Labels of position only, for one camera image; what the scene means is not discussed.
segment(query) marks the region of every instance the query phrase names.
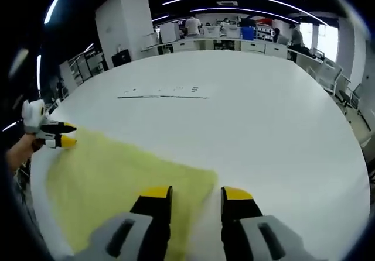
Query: yellow towel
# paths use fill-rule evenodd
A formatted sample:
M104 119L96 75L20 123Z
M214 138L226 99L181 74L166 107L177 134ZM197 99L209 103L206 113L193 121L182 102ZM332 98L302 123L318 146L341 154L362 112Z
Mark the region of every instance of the yellow towel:
M61 152L47 177L52 211L74 252L93 230L129 211L140 192L173 186L171 239L165 260L184 260L189 229L217 176L78 128L76 147Z

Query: window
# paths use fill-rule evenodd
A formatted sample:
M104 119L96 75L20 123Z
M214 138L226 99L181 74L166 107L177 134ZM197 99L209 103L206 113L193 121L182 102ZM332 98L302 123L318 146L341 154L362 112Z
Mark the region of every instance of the window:
M300 26L299 26L299 31L302 34L302 39L304 40L305 47L311 49L312 24L311 23L301 23Z
M318 50L324 52L325 57L336 62L339 44L339 29L336 27L319 25Z

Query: white table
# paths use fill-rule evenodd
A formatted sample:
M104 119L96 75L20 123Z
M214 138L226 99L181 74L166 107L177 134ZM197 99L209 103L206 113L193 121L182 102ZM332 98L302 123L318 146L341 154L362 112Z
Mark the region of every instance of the white table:
M117 99L129 87L208 86L209 99ZM214 169L219 185L193 229L188 260L225 260L221 186L249 191L264 214L337 260L363 230L370 192L360 146L331 97L291 61L238 51L138 60L88 80L52 117L102 131L176 162ZM44 180L58 150L32 159L37 220L55 256L70 252L50 215Z

